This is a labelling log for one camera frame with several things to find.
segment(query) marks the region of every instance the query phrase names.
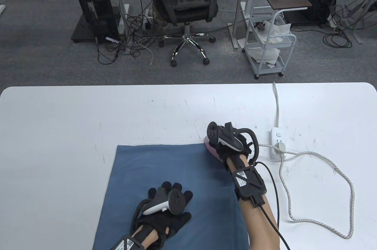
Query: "blue cloth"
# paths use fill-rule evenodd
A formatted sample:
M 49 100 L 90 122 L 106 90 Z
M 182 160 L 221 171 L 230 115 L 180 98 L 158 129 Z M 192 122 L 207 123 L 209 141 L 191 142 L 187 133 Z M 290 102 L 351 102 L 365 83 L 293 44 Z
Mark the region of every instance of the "blue cloth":
M 249 247 L 234 183 L 204 144 L 118 146 L 93 250 L 109 250 L 130 234 L 137 205 L 164 181 L 179 182 L 194 197 L 191 220 L 164 250 L 247 250 Z

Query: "glove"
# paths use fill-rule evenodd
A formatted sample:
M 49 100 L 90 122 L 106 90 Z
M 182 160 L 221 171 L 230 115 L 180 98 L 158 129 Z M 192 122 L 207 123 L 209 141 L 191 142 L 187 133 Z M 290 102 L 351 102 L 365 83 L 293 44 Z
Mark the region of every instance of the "glove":
M 182 185 L 179 183 L 174 183 L 172 186 L 170 182 L 165 181 L 162 185 L 162 188 L 165 189 L 166 193 L 168 193 L 171 189 L 179 189 L 182 191 Z M 149 199 L 153 199 L 156 195 L 156 189 L 151 188 L 148 191 Z M 192 199 L 192 192 L 185 191 L 183 193 L 186 204 Z M 156 213 L 150 215 L 141 215 L 135 223 L 135 229 L 138 229 L 141 225 L 149 225 L 153 229 L 155 229 L 158 233 L 159 239 L 154 242 L 151 247 L 152 249 L 160 249 L 166 239 L 175 235 L 189 220 L 191 219 L 191 214 L 189 212 L 182 213 L 180 215 L 173 215 L 170 210 L 166 211 L 158 211 Z
M 235 151 L 232 148 L 229 148 L 228 146 L 223 145 L 220 142 L 215 145 L 209 142 L 209 145 L 216 150 L 220 160 L 224 163 L 226 170 L 228 170 L 228 165 L 226 164 L 227 158 L 240 154 L 245 155 L 247 157 L 252 152 L 249 148 L 249 145 L 247 144 L 246 138 L 242 134 L 238 134 L 236 138 L 239 141 L 241 141 L 242 145 L 244 146 L 244 150 L 241 152 Z

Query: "power strip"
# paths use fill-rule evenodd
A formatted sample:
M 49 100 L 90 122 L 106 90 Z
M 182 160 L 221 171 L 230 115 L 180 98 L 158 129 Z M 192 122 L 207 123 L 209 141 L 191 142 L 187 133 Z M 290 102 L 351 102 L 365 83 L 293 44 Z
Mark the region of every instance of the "power strip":
M 284 129 L 274 127 L 270 132 L 271 145 L 279 148 L 280 150 L 285 151 L 285 144 L 287 143 L 287 134 Z M 275 149 L 269 150 L 269 155 L 271 159 L 280 161 L 280 152 Z

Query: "label sticker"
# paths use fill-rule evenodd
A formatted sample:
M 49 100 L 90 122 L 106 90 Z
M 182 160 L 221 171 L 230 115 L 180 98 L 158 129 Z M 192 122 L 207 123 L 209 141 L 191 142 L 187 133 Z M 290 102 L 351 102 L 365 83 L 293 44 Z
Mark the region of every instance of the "label sticker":
M 122 240 L 119 245 L 115 248 L 115 250 L 124 250 L 124 240 Z
M 133 245 L 133 241 L 127 238 L 127 250 L 130 250 Z
M 246 179 L 247 179 L 247 176 L 246 176 L 246 174 L 245 174 L 244 171 L 240 171 L 240 172 L 238 172 L 237 174 L 238 174 L 239 176 L 242 176 L 243 178 L 246 178 Z
M 240 179 L 240 178 L 238 178 L 237 176 L 236 176 L 236 179 L 237 179 L 238 185 L 239 185 L 240 187 L 243 187 L 243 186 L 246 185 L 246 181 L 244 181 L 243 179 Z

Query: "white table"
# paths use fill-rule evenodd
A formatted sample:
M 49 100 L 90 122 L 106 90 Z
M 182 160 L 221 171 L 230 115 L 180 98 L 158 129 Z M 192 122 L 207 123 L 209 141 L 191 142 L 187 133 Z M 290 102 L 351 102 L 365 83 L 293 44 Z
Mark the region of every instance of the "white table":
M 288 223 L 277 163 L 280 230 L 291 249 L 377 249 L 376 90 L 366 83 L 278 84 L 287 150 L 314 150 L 354 183 L 350 240 Z M 275 123 L 271 84 L 11 87 L 0 97 L 0 249 L 91 250 L 117 145 L 201 143 L 211 121 L 232 121 L 268 144 Z M 268 198 L 276 213 L 267 172 Z M 293 214 L 348 231 L 350 190 L 309 156 L 287 161 Z

